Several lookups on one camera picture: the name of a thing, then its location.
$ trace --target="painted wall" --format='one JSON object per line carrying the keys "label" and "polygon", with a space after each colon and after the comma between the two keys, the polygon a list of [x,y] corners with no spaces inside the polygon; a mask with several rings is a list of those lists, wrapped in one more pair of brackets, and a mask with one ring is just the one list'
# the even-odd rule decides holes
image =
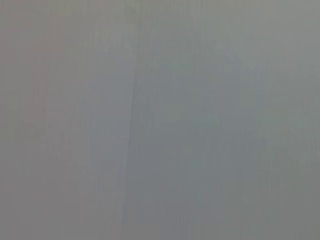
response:
{"label": "painted wall", "polygon": [[137,6],[0,1],[1,239],[120,239]]}
{"label": "painted wall", "polygon": [[320,3],[143,0],[124,240],[320,238]]}

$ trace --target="gray background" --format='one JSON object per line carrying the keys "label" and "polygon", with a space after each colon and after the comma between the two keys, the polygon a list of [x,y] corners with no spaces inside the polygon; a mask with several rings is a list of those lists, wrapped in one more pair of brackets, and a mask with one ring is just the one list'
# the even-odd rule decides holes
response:
{"label": "gray background", "polygon": [[124,240],[320,238],[319,10],[143,1]]}
{"label": "gray background", "polygon": [[319,239],[319,10],[0,0],[0,238]]}

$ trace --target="gray wall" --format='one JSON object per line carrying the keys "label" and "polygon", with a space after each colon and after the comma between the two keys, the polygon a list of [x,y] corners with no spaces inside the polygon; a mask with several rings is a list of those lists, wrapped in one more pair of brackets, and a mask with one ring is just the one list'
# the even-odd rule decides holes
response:
{"label": "gray wall", "polygon": [[0,0],[0,238],[319,239],[319,10]]}
{"label": "gray wall", "polygon": [[137,6],[0,0],[0,239],[120,239]]}
{"label": "gray wall", "polygon": [[319,1],[142,2],[124,240],[319,239]]}

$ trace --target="gray surface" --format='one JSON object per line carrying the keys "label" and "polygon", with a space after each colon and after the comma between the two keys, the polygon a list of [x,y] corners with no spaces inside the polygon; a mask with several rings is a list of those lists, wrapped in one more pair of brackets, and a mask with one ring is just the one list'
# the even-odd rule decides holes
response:
{"label": "gray surface", "polygon": [[320,4],[142,1],[123,240],[320,237]]}
{"label": "gray surface", "polygon": [[0,0],[0,239],[120,239],[137,6]]}

